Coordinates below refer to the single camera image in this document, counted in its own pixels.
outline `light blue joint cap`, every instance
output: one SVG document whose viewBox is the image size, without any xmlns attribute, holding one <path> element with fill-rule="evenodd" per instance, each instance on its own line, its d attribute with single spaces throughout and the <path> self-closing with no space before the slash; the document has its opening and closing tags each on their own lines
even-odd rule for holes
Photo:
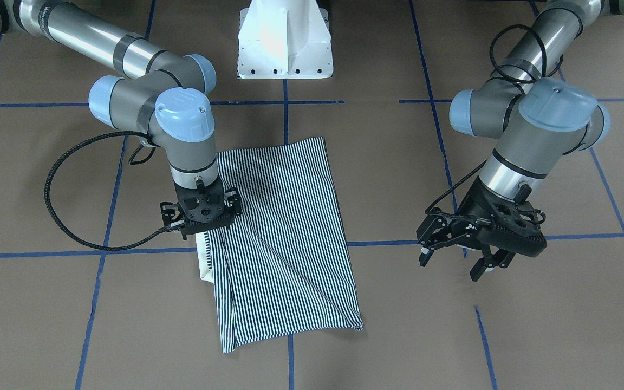
<svg viewBox="0 0 624 390">
<path fill-rule="evenodd" d="M 606 138 L 606 135 L 608 135 L 608 132 L 611 130 L 611 113 L 609 113 L 606 106 L 601 103 L 599 103 L 599 108 L 601 109 L 601 113 L 603 114 L 603 129 L 601 129 L 601 135 L 599 135 L 599 139 L 596 140 L 595 143 L 592 143 L 589 147 L 598 145 L 600 141 Z"/>
<path fill-rule="evenodd" d="M 112 119 L 109 116 L 109 99 L 112 97 L 112 89 L 121 79 L 122 77 L 117 76 L 100 77 L 91 87 L 91 92 L 88 93 L 88 108 L 91 109 L 93 116 L 112 128 L 116 127 L 112 124 Z"/>
<path fill-rule="evenodd" d="M 159 94 L 154 112 L 165 133 L 180 141 L 204 141 L 215 128 L 208 98 L 194 88 L 176 87 Z"/>
<path fill-rule="evenodd" d="M 190 57 L 195 60 L 201 68 L 201 73 L 204 74 L 204 93 L 208 94 L 216 87 L 216 69 L 211 64 L 211 61 L 206 59 L 203 55 L 189 54 L 185 57 Z"/>
<path fill-rule="evenodd" d="M 586 90 L 543 77 L 523 97 L 519 113 L 534 126 L 565 133 L 586 126 L 597 104 L 596 98 Z"/>
<path fill-rule="evenodd" d="M 475 136 L 473 127 L 471 126 L 472 94 L 473 89 L 466 89 L 454 96 L 449 106 L 449 123 L 451 123 L 451 127 L 459 133 Z"/>
</svg>

